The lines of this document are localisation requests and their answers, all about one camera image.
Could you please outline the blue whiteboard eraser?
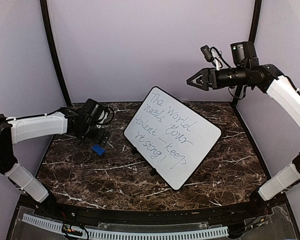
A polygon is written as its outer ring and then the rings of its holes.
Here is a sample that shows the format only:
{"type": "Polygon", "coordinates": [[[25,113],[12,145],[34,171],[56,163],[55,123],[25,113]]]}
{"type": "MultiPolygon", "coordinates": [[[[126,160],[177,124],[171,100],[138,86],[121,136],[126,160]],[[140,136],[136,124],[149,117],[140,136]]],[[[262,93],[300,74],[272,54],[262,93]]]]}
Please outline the blue whiteboard eraser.
{"type": "Polygon", "coordinates": [[[91,150],[94,152],[94,153],[96,153],[98,156],[103,156],[104,154],[105,154],[105,152],[106,152],[106,150],[103,148],[103,147],[101,147],[101,146],[99,146],[98,144],[96,144],[96,145],[94,145],[92,148],[91,148],[91,150]]]}

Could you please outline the white whiteboard black frame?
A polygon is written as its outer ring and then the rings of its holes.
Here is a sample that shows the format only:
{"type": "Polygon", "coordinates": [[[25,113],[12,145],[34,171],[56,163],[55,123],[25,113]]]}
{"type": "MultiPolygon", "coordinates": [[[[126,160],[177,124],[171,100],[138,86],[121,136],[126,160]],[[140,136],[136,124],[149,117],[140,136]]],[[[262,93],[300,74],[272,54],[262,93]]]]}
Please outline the white whiteboard black frame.
{"type": "Polygon", "coordinates": [[[175,191],[222,135],[218,126],[159,87],[150,90],[123,133],[175,191]]]}

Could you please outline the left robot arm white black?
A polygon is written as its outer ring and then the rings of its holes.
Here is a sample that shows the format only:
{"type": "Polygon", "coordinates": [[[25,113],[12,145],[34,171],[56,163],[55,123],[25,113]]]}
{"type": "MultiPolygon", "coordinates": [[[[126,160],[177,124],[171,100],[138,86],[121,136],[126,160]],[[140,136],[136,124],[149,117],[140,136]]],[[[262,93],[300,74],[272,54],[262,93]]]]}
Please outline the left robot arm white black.
{"type": "Polygon", "coordinates": [[[19,163],[13,146],[45,136],[73,134],[81,142],[90,139],[102,147],[110,137],[104,126],[110,124],[114,116],[111,107],[91,98],[78,109],[61,107],[50,113],[22,117],[0,114],[0,175],[41,204],[41,210],[48,217],[57,218],[61,208],[52,200],[53,194],[19,163]]]}

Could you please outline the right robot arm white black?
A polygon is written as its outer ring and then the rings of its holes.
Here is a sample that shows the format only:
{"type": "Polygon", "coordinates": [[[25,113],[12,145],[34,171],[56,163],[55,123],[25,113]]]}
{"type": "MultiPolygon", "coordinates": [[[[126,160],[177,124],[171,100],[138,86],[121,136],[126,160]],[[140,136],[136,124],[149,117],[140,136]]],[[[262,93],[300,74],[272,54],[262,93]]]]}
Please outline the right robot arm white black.
{"type": "MultiPolygon", "coordinates": [[[[189,86],[203,91],[243,88],[259,89],[269,101],[280,107],[300,130],[300,90],[290,77],[273,64],[260,64],[251,41],[242,41],[230,45],[234,66],[231,67],[216,47],[204,45],[200,48],[205,60],[212,67],[200,69],[187,79],[189,86]]],[[[276,175],[259,186],[251,194],[250,202],[245,205],[245,213],[256,217],[278,194],[290,190],[300,183],[300,152],[276,175]]]]}

